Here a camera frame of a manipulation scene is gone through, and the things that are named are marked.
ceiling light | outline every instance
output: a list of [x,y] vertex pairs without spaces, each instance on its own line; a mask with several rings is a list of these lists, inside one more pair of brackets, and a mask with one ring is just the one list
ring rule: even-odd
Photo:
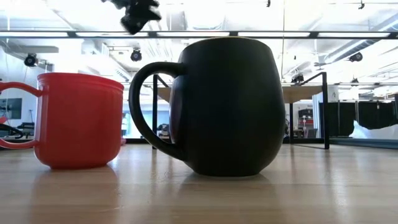
[[158,32],[159,37],[226,37],[229,32]]
[[309,32],[239,32],[241,37],[308,37]]
[[68,37],[66,32],[15,32],[15,31],[0,31],[0,37]]
[[345,38],[356,38],[356,37],[387,37],[390,33],[387,32],[322,32],[318,34],[318,37],[345,37]]
[[134,35],[131,35],[127,32],[77,32],[77,36],[79,37],[147,37],[147,32],[138,32]]

red mug handle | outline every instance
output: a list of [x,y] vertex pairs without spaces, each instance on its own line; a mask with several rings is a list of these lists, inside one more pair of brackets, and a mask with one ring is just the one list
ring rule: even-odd
[[[8,88],[17,88],[20,90],[25,90],[37,97],[40,97],[43,94],[42,90],[38,90],[30,85],[26,85],[23,83],[19,83],[19,82],[2,83],[2,82],[0,82],[0,91],[3,91]],[[24,142],[24,143],[10,143],[10,142],[6,142],[3,139],[0,139],[0,146],[8,148],[8,149],[28,149],[28,148],[32,148],[32,147],[36,146],[38,143],[39,142],[37,140],[32,140],[32,141]]]

track light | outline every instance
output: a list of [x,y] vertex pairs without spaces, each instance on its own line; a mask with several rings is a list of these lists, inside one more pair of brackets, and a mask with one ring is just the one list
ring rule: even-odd
[[360,62],[363,59],[363,55],[361,54],[361,52],[358,52],[354,55],[352,55],[348,60],[350,62]]
[[24,60],[24,64],[30,68],[34,68],[34,67],[38,66],[39,60],[37,59],[36,54],[29,53]]
[[354,78],[350,81],[351,83],[359,83],[358,78]]
[[131,58],[131,60],[133,62],[141,61],[142,60],[142,55],[141,55],[140,49],[134,49],[132,51],[132,54],[131,54],[130,58]]

mug rim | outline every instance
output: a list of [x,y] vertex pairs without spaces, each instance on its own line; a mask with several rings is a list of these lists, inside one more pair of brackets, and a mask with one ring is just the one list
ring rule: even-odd
[[99,77],[96,75],[89,75],[89,74],[82,74],[82,73],[72,73],[72,72],[48,72],[48,73],[43,73],[37,76],[37,80],[44,81],[46,78],[50,77],[59,77],[59,78],[73,78],[74,80],[88,80],[88,81],[93,81],[93,82],[100,82],[105,85],[111,85],[112,87],[115,87],[117,89],[120,89],[121,91],[124,90],[124,85],[121,83],[104,78],[104,77]]
[[193,46],[193,45],[196,45],[196,44],[203,44],[204,42],[209,42],[209,41],[212,41],[212,40],[220,40],[220,39],[241,39],[241,40],[250,40],[250,41],[258,42],[259,44],[265,45],[268,49],[271,49],[266,43],[264,43],[264,42],[262,42],[262,41],[260,41],[260,40],[257,40],[257,39],[249,38],[249,37],[236,37],[236,36],[211,37],[211,38],[205,38],[205,39],[203,39],[203,40],[196,41],[196,42],[194,42],[194,43],[192,43],[192,44],[186,46],[186,47],[182,50],[182,52],[181,52],[181,54],[180,54],[180,57],[181,57],[181,55],[182,55],[185,51],[187,51],[187,49],[190,49],[191,46]]

desk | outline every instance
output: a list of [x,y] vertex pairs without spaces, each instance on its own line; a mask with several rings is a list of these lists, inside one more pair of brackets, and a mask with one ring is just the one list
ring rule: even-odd
[[[170,87],[158,88],[157,94],[165,101],[170,101]],[[313,95],[322,92],[321,86],[282,86],[285,103],[295,103],[300,100],[309,100]]]
[[245,178],[196,175],[149,145],[123,146],[106,167],[63,171],[31,149],[0,151],[1,223],[397,223],[397,152],[332,149],[283,145]]

